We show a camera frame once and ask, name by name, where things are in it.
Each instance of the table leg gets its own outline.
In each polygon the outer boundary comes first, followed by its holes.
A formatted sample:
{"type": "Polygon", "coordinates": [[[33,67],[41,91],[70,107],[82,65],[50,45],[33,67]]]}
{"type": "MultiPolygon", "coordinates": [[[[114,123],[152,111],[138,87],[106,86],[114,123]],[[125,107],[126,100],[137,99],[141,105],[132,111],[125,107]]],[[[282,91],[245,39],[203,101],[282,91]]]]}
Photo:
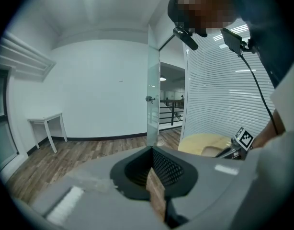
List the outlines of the table leg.
{"type": "Polygon", "coordinates": [[[55,144],[53,143],[53,140],[51,138],[51,134],[50,134],[50,130],[49,130],[49,127],[48,127],[48,122],[47,121],[44,121],[44,125],[45,125],[45,130],[46,130],[46,133],[47,133],[47,136],[48,136],[48,139],[49,139],[49,142],[50,142],[50,145],[52,147],[52,150],[57,153],[57,150],[56,150],[56,147],[55,147],[55,144]]]}
{"type": "Polygon", "coordinates": [[[36,147],[37,147],[37,149],[39,149],[40,146],[38,145],[38,142],[37,142],[37,140],[36,140],[36,136],[35,136],[35,132],[34,132],[34,129],[33,129],[33,125],[32,125],[31,122],[29,122],[29,123],[30,123],[31,129],[32,129],[33,138],[34,138],[34,141],[35,141],[36,147]]]}
{"type": "Polygon", "coordinates": [[[63,137],[64,137],[64,141],[67,142],[67,137],[66,137],[66,132],[65,132],[65,128],[64,128],[62,114],[60,115],[60,125],[61,125],[62,134],[63,134],[63,137]]]}

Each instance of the door lock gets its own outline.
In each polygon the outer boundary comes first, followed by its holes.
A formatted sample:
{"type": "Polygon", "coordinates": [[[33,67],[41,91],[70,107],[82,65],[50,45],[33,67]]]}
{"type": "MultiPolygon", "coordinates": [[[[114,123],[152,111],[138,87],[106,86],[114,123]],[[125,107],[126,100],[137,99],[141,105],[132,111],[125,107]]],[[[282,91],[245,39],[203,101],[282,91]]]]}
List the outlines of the door lock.
{"type": "Polygon", "coordinates": [[[147,102],[151,102],[151,104],[152,104],[152,100],[155,100],[156,98],[152,98],[151,96],[146,96],[146,101],[147,102]]]}

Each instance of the dark shirt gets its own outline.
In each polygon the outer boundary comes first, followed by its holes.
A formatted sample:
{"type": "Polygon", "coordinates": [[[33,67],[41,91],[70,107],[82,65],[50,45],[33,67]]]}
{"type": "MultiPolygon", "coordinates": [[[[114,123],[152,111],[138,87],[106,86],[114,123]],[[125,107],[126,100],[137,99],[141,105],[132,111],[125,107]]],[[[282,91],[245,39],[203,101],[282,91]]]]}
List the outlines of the dark shirt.
{"type": "Polygon", "coordinates": [[[234,0],[274,88],[294,61],[294,0],[234,0]]]}

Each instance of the white blinds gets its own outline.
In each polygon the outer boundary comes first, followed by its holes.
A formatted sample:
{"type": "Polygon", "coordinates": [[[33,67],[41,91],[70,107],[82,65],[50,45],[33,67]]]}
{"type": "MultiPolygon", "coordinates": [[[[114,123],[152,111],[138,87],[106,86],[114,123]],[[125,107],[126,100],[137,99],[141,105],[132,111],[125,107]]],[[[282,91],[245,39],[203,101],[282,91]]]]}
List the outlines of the white blinds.
{"type": "MultiPolygon", "coordinates": [[[[237,20],[227,28],[234,29],[244,40],[249,38],[249,31],[243,25],[242,20],[237,20]]],[[[252,74],[243,60],[225,46],[220,35],[219,30],[207,38],[195,34],[199,48],[192,51],[186,47],[188,86],[182,138],[197,133],[232,137],[241,126],[256,136],[270,119],[252,74]]],[[[257,54],[243,55],[273,112],[273,86],[266,70],[257,54]]]]}

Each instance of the person's arm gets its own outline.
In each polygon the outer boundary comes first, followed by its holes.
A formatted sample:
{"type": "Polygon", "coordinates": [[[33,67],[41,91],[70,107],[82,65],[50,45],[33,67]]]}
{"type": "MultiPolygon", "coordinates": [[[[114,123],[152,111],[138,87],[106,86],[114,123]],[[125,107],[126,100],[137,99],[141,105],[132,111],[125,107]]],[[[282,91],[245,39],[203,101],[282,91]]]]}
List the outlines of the person's arm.
{"type": "MultiPolygon", "coordinates": [[[[285,131],[285,128],[284,128],[283,122],[282,122],[277,110],[274,111],[272,116],[273,116],[273,119],[275,121],[277,130],[278,130],[278,135],[281,135],[285,131]]],[[[267,126],[254,139],[254,141],[252,143],[252,147],[253,148],[262,148],[270,139],[272,139],[276,136],[277,136],[277,134],[276,134],[275,129],[272,125],[272,121],[270,120],[268,122],[267,126]]]]}

